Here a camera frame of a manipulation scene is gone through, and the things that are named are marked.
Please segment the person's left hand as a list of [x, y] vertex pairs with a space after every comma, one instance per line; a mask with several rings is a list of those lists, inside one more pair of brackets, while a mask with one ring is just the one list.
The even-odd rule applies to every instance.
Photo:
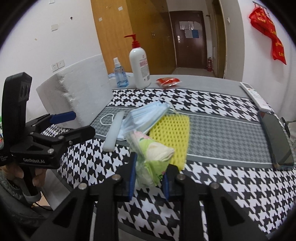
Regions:
[[[24, 177], [23, 170], [17, 164], [9, 164], [1, 167], [1, 171], [7, 180], [20, 186]], [[35, 187], [41, 188], [44, 186], [47, 169], [35, 169], [35, 174], [32, 179], [32, 184]]]

